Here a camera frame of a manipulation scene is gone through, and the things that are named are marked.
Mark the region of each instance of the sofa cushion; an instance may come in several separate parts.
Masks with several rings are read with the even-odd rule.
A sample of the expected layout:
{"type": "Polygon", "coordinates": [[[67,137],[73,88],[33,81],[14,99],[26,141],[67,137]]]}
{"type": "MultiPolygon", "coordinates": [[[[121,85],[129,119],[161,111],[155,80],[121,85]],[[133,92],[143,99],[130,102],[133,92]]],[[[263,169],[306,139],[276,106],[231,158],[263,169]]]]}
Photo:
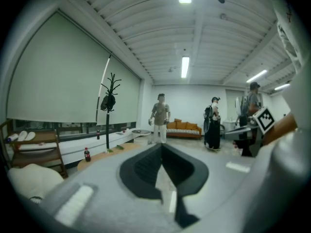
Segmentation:
{"type": "Polygon", "coordinates": [[[186,122],[176,122],[176,128],[179,129],[179,130],[186,129],[186,125],[187,125],[186,122]]]}
{"type": "Polygon", "coordinates": [[[167,129],[167,133],[187,133],[200,135],[200,132],[198,130],[167,129]]]}
{"type": "Polygon", "coordinates": [[[197,128],[198,128],[198,125],[196,123],[187,122],[186,130],[196,130],[197,128]]]}
{"type": "Polygon", "coordinates": [[[170,122],[167,124],[168,129],[176,129],[176,122],[170,122]]]}

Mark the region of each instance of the wooden board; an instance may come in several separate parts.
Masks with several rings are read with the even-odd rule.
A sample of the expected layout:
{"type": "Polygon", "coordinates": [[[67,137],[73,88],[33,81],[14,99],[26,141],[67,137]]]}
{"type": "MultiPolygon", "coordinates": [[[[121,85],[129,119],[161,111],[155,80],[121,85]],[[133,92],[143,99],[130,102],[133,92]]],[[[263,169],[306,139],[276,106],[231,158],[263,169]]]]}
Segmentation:
{"type": "Polygon", "coordinates": [[[124,149],[120,150],[117,147],[115,147],[115,148],[111,149],[113,151],[112,153],[103,152],[103,153],[95,154],[95,155],[91,156],[91,161],[89,161],[89,162],[87,162],[85,159],[83,159],[82,161],[79,162],[79,164],[77,166],[78,171],[88,167],[89,165],[91,165],[94,162],[101,160],[103,158],[107,158],[107,157],[110,157],[110,156],[115,155],[115,154],[123,153],[126,151],[130,151],[130,150],[134,150],[134,149],[138,149],[138,148],[142,147],[141,145],[138,145],[135,143],[123,143],[123,144],[120,144],[120,146],[124,147],[124,149]]]}

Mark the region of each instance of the black bag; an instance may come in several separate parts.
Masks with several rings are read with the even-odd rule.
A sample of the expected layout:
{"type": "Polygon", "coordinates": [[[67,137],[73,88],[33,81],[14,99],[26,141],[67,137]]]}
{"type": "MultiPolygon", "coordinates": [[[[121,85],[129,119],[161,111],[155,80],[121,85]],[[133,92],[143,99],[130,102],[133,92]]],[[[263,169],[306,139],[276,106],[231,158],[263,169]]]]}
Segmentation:
{"type": "Polygon", "coordinates": [[[205,109],[205,113],[204,113],[204,133],[206,134],[209,130],[209,126],[210,126],[210,122],[213,118],[213,108],[211,105],[209,105],[206,109],[205,109]]]}
{"type": "MultiPolygon", "coordinates": [[[[110,101],[110,105],[109,105],[109,111],[112,110],[112,107],[115,105],[116,103],[116,99],[113,95],[111,95],[111,101],[110,101]]],[[[101,110],[102,111],[106,111],[108,107],[108,96],[105,96],[102,103],[101,103],[101,110]]]]}

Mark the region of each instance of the ceiling beam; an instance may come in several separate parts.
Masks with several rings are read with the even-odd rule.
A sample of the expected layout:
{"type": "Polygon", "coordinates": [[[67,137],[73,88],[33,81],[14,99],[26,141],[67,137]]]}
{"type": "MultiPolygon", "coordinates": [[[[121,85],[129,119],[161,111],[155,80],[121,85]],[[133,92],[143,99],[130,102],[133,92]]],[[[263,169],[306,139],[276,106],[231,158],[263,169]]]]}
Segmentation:
{"type": "Polygon", "coordinates": [[[270,97],[273,97],[273,96],[276,96],[276,95],[279,95],[279,94],[282,94],[283,90],[280,90],[280,91],[276,91],[276,92],[273,92],[270,95],[270,97]]]}
{"type": "Polygon", "coordinates": [[[196,59],[198,57],[200,41],[203,31],[203,22],[204,22],[204,3],[203,0],[199,0],[196,4],[195,10],[195,25],[194,25],[194,38],[192,44],[192,53],[190,56],[190,63],[187,74],[187,82],[190,83],[190,79],[193,73],[193,69],[195,66],[196,59]]]}
{"type": "Polygon", "coordinates": [[[290,59],[283,61],[278,66],[276,66],[275,68],[268,71],[268,73],[266,75],[262,75],[262,76],[256,78],[256,82],[259,80],[263,80],[263,79],[269,79],[272,75],[274,75],[274,74],[280,72],[281,70],[283,70],[284,68],[288,67],[291,63],[292,63],[292,61],[290,59]]]}
{"type": "Polygon", "coordinates": [[[295,75],[296,75],[296,73],[289,74],[286,77],[284,77],[284,78],[282,78],[280,80],[277,80],[276,82],[274,82],[272,84],[263,86],[262,90],[263,91],[268,91],[268,90],[274,89],[278,85],[281,85],[281,84],[286,83],[287,81],[291,80],[295,75]]]}
{"type": "Polygon", "coordinates": [[[171,84],[217,85],[231,90],[245,90],[246,88],[245,85],[240,83],[228,83],[228,85],[222,85],[221,82],[217,80],[199,80],[199,79],[192,79],[190,83],[186,79],[155,80],[153,83],[153,85],[171,85],[171,84]]]}
{"type": "Polygon", "coordinates": [[[222,80],[222,84],[228,83],[237,73],[242,71],[257,55],[259,55],[262,51],[269,46],[269,44],[275,39],[277,36],[277,27],[276,23],[271,27],[268,34],[263,38],[263,40],[256,46],[256,48],[237,66],[227,77],[222,80]]]}
{"type": "Polygon", "coordinates": [[[286,61],[282,62],[280,65],[277,67],[273,68],[271,71],[268,72],[269,76],[272,76],[276,74],[277,72],[280,72],[284,68],[288,67],[292,63],[291,59],[287,59],[286,61]]]}
{"type": "Polygon", "coordinates": [[[113,31],[108,23],[89,5],[85,0],[68,0],[75,8],[81,11],[90,21],[96,25],[107,42],[105,46],[109,48],[118,58],[120,58],[128,67],[142,79],[153,83],[152,78],[138,61],[135,55],[129,50],[120,37],[113,31]]]}

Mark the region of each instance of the khaki pants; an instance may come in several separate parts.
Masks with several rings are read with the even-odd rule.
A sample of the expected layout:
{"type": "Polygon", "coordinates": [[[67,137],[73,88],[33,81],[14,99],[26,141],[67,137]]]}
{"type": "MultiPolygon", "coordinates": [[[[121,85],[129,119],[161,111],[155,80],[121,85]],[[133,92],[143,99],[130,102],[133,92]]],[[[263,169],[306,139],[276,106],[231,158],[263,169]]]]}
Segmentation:
{"type": "Polygon", "coordinates": [[[158,133],[160,132],[161,143],[166,143],[166,125],[155,125],[154,127],[154,142],[158,143],[158,133]]]}

